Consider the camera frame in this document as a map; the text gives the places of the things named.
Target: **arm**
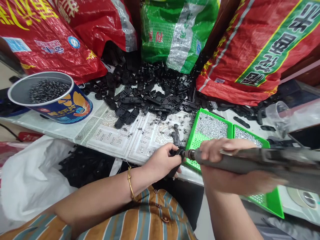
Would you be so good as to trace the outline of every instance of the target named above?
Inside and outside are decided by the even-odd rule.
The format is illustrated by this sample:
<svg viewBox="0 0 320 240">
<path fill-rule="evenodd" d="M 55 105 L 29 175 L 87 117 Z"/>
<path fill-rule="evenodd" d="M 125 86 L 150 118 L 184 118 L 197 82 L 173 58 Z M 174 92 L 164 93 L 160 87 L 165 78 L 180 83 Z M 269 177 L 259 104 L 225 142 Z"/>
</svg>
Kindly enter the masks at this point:
<svg viewBox="0 0 320 240">
<path fill-rule="evenodd" d="M 207 188 L 207 184 L 205 190 L 215 239 L 263 240 L 239 196 L 215 191 Z"/>
<path fill-rule="evenodd" d="M 168 143 L 159 148 L 144 166 L 130 170 L 130 182 L 135 196 L 165 177 L 172 168 L 181 163 L 179 155 L 170 157 L 171 149 L 176 151 L 178 147 Z M 74 239 L 110 218 L 131 201 L 128 171 L 126 171 L 83 186 L 44 213 L 55 213 L 71 226 Z"/>
<path fill-rule="evenodd" d="M 256 145 L 247 139 L 222 138 L 202 142 L 200 150 L 203 159 L 219 162 L 221 149 L 236 151 L 254 147 Z M 262 240 L 238 195 L 251 196 L 271 192 L 278 184 L 285 184 L 286 181 L 263 171 L 238 175 L 203 165 L 201 171 L 215 238 Z"/>
</svg>

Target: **woman's left hand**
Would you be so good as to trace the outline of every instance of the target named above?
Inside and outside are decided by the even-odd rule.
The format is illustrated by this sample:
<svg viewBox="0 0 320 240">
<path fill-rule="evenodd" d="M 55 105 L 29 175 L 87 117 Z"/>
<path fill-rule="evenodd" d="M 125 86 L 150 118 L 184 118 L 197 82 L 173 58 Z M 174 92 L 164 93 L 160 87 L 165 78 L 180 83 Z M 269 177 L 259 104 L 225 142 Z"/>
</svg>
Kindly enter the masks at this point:
<svg viewBox="0 0 320 240">
<path fill-rule="evenodd" d="M 159 181 L 164 178 L 174 167 L 181 164 L 180 155 L 171 157 L 169 153 L 170 150 L 177 151 L 179 148 L 173 143 L 167 143 L 160 147 L 154 154 L 150 157 L 147 163 L 144 165 L 148 171 L 152 171 L 155 175 L 155 179 Z"/>
</svg>

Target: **shirt button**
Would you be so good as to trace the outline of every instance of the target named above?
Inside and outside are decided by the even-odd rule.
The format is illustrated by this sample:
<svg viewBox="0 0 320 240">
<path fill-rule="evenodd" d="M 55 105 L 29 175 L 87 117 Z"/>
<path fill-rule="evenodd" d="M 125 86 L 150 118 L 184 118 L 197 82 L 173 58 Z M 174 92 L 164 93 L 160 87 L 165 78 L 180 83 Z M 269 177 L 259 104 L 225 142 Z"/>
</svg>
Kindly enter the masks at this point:
<svg viewBox="0 0 320 240">
<path fill-rule="evenodd" d="M 167 217 L 162 217 L 161 220 L 165 223 L 168 223 L 169 222 L 169 219 Z"/>
</svg>

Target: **gray power tool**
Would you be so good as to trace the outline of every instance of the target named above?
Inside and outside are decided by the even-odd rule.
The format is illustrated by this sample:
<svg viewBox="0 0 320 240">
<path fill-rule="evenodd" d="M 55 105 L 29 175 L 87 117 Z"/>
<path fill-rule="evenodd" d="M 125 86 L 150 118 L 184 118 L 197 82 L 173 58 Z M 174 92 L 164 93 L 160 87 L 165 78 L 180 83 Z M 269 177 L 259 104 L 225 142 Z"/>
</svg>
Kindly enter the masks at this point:
<svg viewBox="0 0 320 240">
<path fill-rule="evenodd" d="M 185 157 L 222 170 L 246 174 L 255 170 L 271 172 L 288 180 L 287 186 L 320 193 L 320 152 L 304 148 L 250 148 L 237 152 L 221 151 L 217 163 L 201 159 L 199 149 L 185 151 Z"/>
</svg>

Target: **cylindrical can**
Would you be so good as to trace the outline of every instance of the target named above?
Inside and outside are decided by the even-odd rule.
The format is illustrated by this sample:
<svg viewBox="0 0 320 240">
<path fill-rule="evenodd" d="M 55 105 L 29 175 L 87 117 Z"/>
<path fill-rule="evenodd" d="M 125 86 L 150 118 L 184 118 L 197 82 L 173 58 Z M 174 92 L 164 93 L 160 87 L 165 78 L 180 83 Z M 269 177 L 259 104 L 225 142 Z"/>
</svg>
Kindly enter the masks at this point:
<svg viewBox="0 0 320 240">
<path fill-rule="evenodd" d="M 70 88 L 61 97 L 44 103 L 32 104 L 29 100 L 30 88 L 45 79 L 68 83 Z M 10 87 L 8 97 L 12 102 L 35 110 L 62 124 L 76 123 L 85 119 L 93 108 L 92 102 L 82 93 L 73 79 L 61 72 L 41 72 L 22 78 Z"/>
</svg>

